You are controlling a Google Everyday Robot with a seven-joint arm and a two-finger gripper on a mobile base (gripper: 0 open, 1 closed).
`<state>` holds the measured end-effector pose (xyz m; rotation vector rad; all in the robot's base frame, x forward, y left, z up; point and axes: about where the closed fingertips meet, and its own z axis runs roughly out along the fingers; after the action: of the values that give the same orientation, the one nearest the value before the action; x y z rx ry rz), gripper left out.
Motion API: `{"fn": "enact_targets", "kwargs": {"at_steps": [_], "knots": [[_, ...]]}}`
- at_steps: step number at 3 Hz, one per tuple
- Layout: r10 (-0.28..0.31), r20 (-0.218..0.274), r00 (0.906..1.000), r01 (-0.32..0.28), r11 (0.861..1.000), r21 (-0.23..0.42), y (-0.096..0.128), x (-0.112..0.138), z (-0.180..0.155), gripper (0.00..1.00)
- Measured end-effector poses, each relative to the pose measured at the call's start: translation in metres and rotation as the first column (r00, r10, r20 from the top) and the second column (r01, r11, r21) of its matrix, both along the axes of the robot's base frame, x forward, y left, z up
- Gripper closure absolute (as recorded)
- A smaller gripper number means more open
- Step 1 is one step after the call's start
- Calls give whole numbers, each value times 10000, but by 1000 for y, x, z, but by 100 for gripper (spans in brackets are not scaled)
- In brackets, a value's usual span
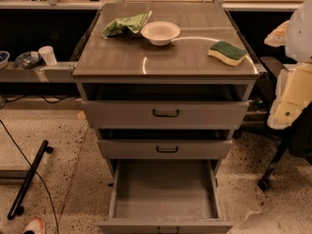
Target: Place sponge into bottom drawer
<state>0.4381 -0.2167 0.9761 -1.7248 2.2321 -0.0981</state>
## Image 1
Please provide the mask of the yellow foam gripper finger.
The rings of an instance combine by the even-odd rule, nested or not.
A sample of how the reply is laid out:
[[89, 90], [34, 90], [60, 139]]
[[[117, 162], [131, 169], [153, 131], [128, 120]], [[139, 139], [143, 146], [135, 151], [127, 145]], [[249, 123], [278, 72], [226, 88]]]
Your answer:
[[264, 43], [271, 47], [281, 47], [285, 45], [286, 32], [289, 22], [286, 20], [277, 26], [271, 33], [264, 39]]
[[289, 127], [312, 101], [312, 64], [281, 70], [267, 124], [275, 130]]

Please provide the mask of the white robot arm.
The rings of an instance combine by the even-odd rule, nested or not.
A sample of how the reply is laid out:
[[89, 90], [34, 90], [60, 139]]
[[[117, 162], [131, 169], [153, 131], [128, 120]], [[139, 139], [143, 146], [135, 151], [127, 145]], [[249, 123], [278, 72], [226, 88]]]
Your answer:
[[267, 35], [264, 43], [284, 46], [286, 56], [297, 62], [295, 68], [278, 75], [276, 98], [267, 120], [270, 128], [282, 130], [312, 101], [312, 0], [304, 0], [289, 20]]

